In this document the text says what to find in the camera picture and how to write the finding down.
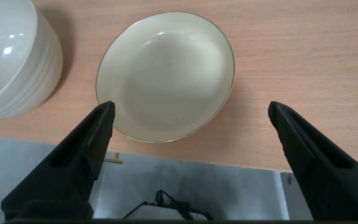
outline gold rim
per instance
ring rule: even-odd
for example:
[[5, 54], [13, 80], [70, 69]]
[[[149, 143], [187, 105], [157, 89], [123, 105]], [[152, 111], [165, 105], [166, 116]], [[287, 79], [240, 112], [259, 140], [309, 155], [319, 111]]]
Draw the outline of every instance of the gold rim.
[[[206, 21], [210, 22], [212, 25], [214, 25], [221, 33], [222, 35], [224, 36], [224, 38], [226, 39], [227, 43], [229, 44], [229, 47], [230, 47], [230, 51], [232, 53], [232, 61], [233, 61], [233, 74], [232, 74], [232, 80], [231, 80], [231, 84], [230, 84], [230, 89], [229, 89], [229, 92], [227, 93], [227, 96], [226, 98], [224, 99], [224, 101], [222, 102], [221, 106], [216, 110], [215, 114], [213, 114], [204, 124], [202, 124], [200, 127], [196, 128], [195, 130], [187, 133], [187, 134], [184, 134], [178, 138], [175, 138], [175, 139], [169, 139], [169, 140], [164, 140], [164, 141], [148, 141], [148, 140], [142, 140], [142, 139], [137, 139], [137, 138], [134, 138], [132, 136], [129, 136], [128, 134], [124, 133], [123, 131], [120, 131], [119, 129], [117, 129], [115, 126], [114, 126], [114, 123], [113, 123], [113, 128], [118, 131], [119, 133], [131, 138], [131, 139], [134, 139], [134, 140], [137, 140], [137, 141], [141, 141], [141, 142], [149, 142], [149, 143], [158, 143], [158, 142], [172, 142], [172, 141], [176, 141], [176, 140], [179, 140], [181, 138], [185, 138], [197, 131], [199, 131], [201, 128], [205, 127], [218, 113], [219, 111], [222, 109], [223, 105], [226, 103], [227, 99], [229, 98], [230, 96], [230, 93], [231, 93], [231, 90], [233, 88], [233, 84], [234, 84], [234, 77], [236, 76], [236, 60], [235, 60], [235, 57], [234, 57], [234, 51], [233, 51], [233, 48], [231, 47], [231, 44], [230, 44], [230, 41], [229, 39], [226, 37], [226, 35], [224, 34], [224, 32], [215, 24], [213, 23], [212, 21], [210, 21], [209, 19], [203, 17], [203, 16], [200, 16], [200, 15], [197, 15], [195, 13], [191, 13], [191, 12], [181, 12], [181, 11], [172, 11], [172, 12], [179, 12], [179, 13], [185, 13], [185, 14], [191, 14], [191, 15], [194, 15], [194, 16], [198, 16], [200, 18], [203, 18], [205, 19]], [[160, 12], [160, 13], [157, 13], [157, 14], [153, 14], [151, 16], [147, 16], [135, 23], [133, 23], [132, 25], [130, 25], [129, 27], [127, 27], [126, 29], [124, 29], [119, 35], [117, 35], [116, 38], [114, 38], [114, 40], [111, 42], [111, 44], [109, 45], [109, 47], [106, 49], [106, 51], [104, 52], [103, 54], [103, 57], [102, 57], [102, 60], [100, 61], [100, 64], [99, 64], [99, 67], [98, 67], [98, 73], [96, 74], [96, 82], [95, 82], [95, 92], [96, 92], [96, 101], [98, 102], [98, 104], [100, 105], [100, 102], [99, 102], [99, 98], [98, 98], [98, 91], [97, 91], [97, 86], [98, 86], [98, 77], [99, 77], [99, 71], [100, 71], [100, 66], [102, 64], [102, 61], [104, 59], [104, 56], [106, 56], [106, 53], [107, 51], [110, 49], [110, 47], [113, 45], [113, 43], [116, 41], [116, 39], [121, 36], [126, 30], [128, 30], [129, 28], [131, 28], [132, 26], [136, 25], [138, 22], [140, 21], [143, 21], [147, 18], [150, 18], [152, 16], [156, 16], [156, 15], [160, 15], [160, 14], [165, 14], [165, 13], [170, 13], [170, 11], [168, 12]]]

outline metal surface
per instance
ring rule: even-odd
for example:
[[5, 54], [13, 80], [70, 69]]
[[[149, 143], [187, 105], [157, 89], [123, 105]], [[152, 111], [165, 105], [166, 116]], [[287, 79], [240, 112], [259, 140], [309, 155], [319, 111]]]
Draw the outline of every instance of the metal surface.
[[290, 220], [313, 220], [295, 176], [286, 172], [280, 176]]
[[[0, 203], [54, 147], [0, 139]], [[215, 218], [289, 219], [278, 172], [130, 154], [120, 154], [120, 159], [123, 164], [104, 165], [100, 193], [91, 201], [95, 217], [122, 218], [164, 189]], [[3, 220], [0, 209], [0, 223]]]

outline wood grain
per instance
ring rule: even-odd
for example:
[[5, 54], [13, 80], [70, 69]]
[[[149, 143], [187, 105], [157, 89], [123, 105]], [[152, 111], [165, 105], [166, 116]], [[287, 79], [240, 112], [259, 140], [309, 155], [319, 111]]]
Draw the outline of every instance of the wood grain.
[[236, 80], [218, 115], [178, 141], [150, 144], [113, 132], [109, 150], [289, 170], [267, 108], [291, 106], [358, 160], [358, 1], [34, 0], [56, 30], [62, 79], [38, 108], [0, 120], [0, 136], [60, 142], [96, 105], [98, 65], [126, 27], [152, 14], [208, 18], [230, 40]]

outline white bowl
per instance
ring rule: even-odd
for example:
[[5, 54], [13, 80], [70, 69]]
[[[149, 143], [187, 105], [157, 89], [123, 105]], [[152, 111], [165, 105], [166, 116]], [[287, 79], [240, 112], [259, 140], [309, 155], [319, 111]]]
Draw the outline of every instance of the white bowl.
[[62, 49], [29, 0], [0, 0], [0, 118], [43, 102], [62, 72]]
[[234, 56], [212, 22], [166, 12], [136, 22], [107, 49], [99, 103], [116, 104], [114, 127], [148, 142], [182, 138], [220, 110], [234, 80]]

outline stacked white bowl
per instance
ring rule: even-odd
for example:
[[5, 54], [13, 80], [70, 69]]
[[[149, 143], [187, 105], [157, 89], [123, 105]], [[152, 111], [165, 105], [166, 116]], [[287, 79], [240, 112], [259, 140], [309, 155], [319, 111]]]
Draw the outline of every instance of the stacked white bowl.
[[0, 118], [41, 104], [62, 72], [62, 48], [30, 0], [0, 0]]

